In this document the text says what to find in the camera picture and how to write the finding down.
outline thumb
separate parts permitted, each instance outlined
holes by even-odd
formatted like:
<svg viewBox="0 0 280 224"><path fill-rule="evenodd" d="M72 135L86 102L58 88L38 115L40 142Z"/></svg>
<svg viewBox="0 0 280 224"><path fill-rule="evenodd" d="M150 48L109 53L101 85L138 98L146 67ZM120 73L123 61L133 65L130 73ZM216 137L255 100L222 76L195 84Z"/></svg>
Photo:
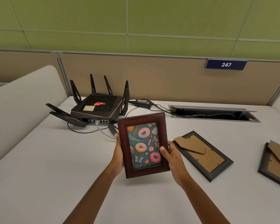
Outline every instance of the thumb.
<svg viewBox="0 0 280 224"><path fill-rule="evenodd" d="M172 158L172 156L168 153L168 151L163 146L160 147L160 152L166 158L166 160L169 161Z"/></svg>
<svg viewBox="0 0 280 224"><path fill-rule="evenodd" d="M120 137L119 137L119 134L116 133L114 136L116 137L116 145L119 145L119 146L120 146Z"/></svg>

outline forearm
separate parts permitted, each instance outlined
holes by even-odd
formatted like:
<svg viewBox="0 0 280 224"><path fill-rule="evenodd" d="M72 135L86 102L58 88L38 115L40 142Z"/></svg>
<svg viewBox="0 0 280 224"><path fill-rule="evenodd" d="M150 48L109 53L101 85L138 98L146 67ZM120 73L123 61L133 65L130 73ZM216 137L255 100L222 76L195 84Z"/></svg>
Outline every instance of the forearm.
<svg viewBox="0 0 280 224"><path fill-rule="evenodd" d="M114 178L115 174L112 168L107 166L63 224L92 224L107 196Z"/></svg>
<svg viewBox="0 0 280 224"><path fill-rule="evenodd" d="M202 224L230 224L202 188L187 177L182 185Z"/></svg>

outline power adapter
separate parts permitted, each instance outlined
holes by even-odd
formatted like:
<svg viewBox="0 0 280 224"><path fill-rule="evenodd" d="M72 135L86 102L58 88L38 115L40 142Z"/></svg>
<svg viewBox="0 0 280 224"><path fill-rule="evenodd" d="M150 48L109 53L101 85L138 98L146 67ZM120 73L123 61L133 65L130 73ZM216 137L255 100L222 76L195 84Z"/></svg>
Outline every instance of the power adapter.
<svg viewBox="0 0 280 224"><path fill-rule="evenodd" d="M147 109L150 109L152 105L151 101L145 101L145 100L129 101L129 103L135 105L136 107L142 107Z"/></svg>

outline black router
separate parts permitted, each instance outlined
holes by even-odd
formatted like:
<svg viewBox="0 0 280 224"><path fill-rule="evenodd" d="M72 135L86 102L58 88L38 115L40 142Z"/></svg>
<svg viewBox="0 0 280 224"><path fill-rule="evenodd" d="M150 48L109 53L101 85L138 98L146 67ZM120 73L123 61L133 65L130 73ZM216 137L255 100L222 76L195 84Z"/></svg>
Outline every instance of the black router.
<svg viewBox="0 0 280 224"><path fill-rule="evenodd" d="M50 114L79 127L86 127L90 122L116 123L119 116L127 113L128 102L130 99L129 82L125 82L123 96L115 96L111 90L107 77L104 75L109 94L97 93L94 86L92 74L90 74L92 93L84 100L75 86L73 80L70 80L72 93L77 105L68 114L51 104L46 104L53 111Z"/></svg>

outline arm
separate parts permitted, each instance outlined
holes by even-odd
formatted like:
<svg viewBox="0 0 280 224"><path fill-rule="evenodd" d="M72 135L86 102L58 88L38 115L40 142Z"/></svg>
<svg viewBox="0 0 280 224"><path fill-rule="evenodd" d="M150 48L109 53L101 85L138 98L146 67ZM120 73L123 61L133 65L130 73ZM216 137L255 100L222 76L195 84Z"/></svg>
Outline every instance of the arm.
<svg viewBox="0 0 280 224"><path fill-rule="evenodd" d="M230 224L202 188L188 173L182 156L172 142L168 142L169 152L160 147L162 155L168 160L172 176L189 198L202 224Z"/></svg>
<svg viewBox="0 0 280 224"><path fill-rule="evenodd" d="M63 224L87 223L92 224L103 204L105 197L114 178L120 174L123 169L123 157L120 147L119 134L115 134L116 146L113 157L109 165L94 181L92 186L67 217Z"/></svg>

